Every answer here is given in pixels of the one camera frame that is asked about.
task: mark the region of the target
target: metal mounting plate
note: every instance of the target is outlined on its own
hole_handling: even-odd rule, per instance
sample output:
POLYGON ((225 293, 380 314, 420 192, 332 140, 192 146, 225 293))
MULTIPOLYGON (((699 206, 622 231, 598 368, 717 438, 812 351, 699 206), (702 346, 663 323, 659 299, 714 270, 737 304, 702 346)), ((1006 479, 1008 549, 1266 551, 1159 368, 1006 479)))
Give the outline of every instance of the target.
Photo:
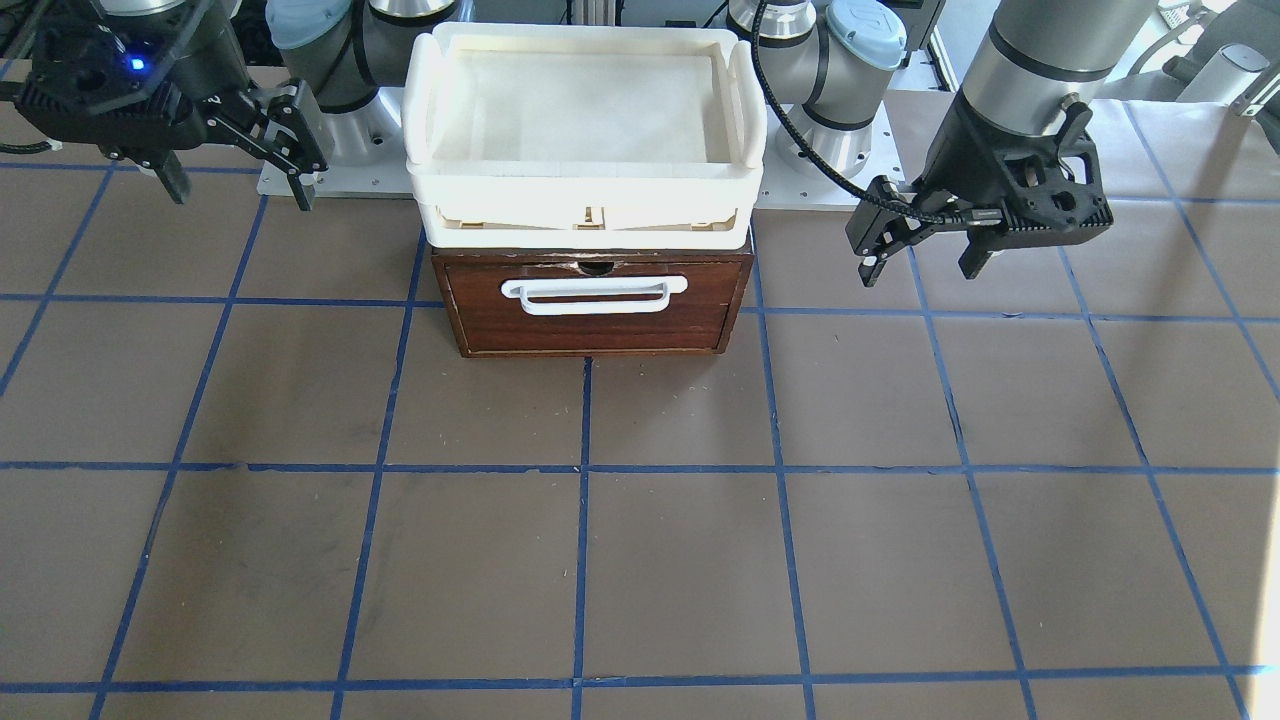
MULTIPOLYGON (((861 172, 849 178, 858 187, 867 187, 876 176, 888 176, 895 182, 904 182, 902 160, 897 155, 897 142, 888 127, 888 113, 884 105, 876 111, 872 122, 872 152, 861 172)), ((822 176, 799 173, 791 168, 780 152, 774 141, 781 124, 769 113, 769 142, 764 150, 764 181, 760 182, 760 197, 755 206, 762 210, 842 210, 858 206, 858 200, 836 187, 836 183, 822 176)))

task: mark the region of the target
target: wooden drawer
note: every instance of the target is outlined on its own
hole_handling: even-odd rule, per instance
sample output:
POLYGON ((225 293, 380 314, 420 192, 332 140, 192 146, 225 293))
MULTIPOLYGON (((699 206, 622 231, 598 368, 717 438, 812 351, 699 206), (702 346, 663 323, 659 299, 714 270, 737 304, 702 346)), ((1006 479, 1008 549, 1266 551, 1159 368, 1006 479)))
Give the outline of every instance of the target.
POLYGON ((431 261, 458 348, 467 357, 494 355, 621 355, 723 352, 750 277, 751 252, 518 254, 438 250, 431 261), (634 314, 553 314, 593 310, 599 302, 660 304, 660 292, 603 295, 626 278, 687 282, 659 311, 634 314), (509 281, 575 279, 582 286, 563 297, 503 295, 509 281))

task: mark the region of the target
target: drawer hole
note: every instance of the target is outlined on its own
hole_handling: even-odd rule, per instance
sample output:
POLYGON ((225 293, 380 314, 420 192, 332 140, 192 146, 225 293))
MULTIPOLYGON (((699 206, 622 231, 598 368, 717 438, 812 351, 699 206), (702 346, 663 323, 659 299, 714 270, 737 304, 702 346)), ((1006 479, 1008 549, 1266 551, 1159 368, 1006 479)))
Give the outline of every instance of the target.
POLYGON ((591 263, 591 261, 581 261, 573 264, 577 265, 577 272, 593 278, 600 278, 612 273, 613 268, 617 265, 617 263, 591 263))

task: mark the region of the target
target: drawer front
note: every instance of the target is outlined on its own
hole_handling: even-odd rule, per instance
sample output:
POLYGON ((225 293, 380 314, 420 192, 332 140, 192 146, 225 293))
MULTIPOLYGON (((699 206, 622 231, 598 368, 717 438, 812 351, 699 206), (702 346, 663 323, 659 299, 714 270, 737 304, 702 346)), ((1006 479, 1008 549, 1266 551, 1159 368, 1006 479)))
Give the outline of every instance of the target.
POLYGON ((468 354, 709 352, 721 348, 731 324, 730 309, 736 311, 741 300, 745 270, 740 260, 582 265, 445 261, 443 279, 456 306, 458 343, 468 354), (626 278, 643 279, 628 283, 626 278), (550 292, 538 282, 556 279, 573 282, 550 292), (678 290, 685 282, 687 287, 669 292, 664 302, 660 284, 678 290), (524 299, 518 297, 521 284, 531 288, 524 299), (644 287, 652 292, 639 293, 644 287), (607 314, 575 314, 599 310, 607 314))

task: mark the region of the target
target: black cable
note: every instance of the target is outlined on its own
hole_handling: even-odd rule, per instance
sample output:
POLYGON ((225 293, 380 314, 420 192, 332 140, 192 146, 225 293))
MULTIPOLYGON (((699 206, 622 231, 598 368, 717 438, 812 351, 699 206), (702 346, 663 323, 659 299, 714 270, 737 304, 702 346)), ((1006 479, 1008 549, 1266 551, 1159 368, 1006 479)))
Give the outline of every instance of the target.
POLYGON ((764 26, 764 8, 768 6, 771 0, 760 0, 755 6, 755 18, 751 20, 751 65, 755 69, 755 78, 760 81, 760 90, 764 91, 764 100, 773 109, 773 114, 778 117, 778 122, 782 123, 782 128, 787 131, 791 140, 797 147, 805 154, 810 163, 818 168, 822 174, 827 176, 827 179, 836 183, 841 190, 852 195, 861 202, 870 202, 872 205, 888 210, 891 213, 897 213, 904 218, 910 218, 928 224, 966 224, 965 219, 959 214, 943 214, 943 213, 924 213, 911 208, 906 202, 896 200, 882 200, 870 195, 865 190, 858 187, 856 184, 849 182, 849 178, 836 172, 826 160, 819 156, 809 141, 804 138, 800 131, 796 128, 791 118, 787 117, 786 110, 782 109, 782 104, 778 102, 773 90, 769 87, 769 81, 764 77, 764 68, 760 65, 760 28, 764 26))
POLYGON ((32 142, 31 145, 9 145, 8 142, 0 142, 0 152, 9 155, 36 155, 52 149, 54 146, 50 145, 47 140, 32 142))
POLYGON ((712 27, 712 23, 716 22, 716 18, 724 12, 724 8, 728 8, 728 0, 724 0, 723 3, 721 3, 719 8, 716 8, 716 12, 712 13, 712 17, 707 18, 707 22, 703 23, 703 28, 712 27))

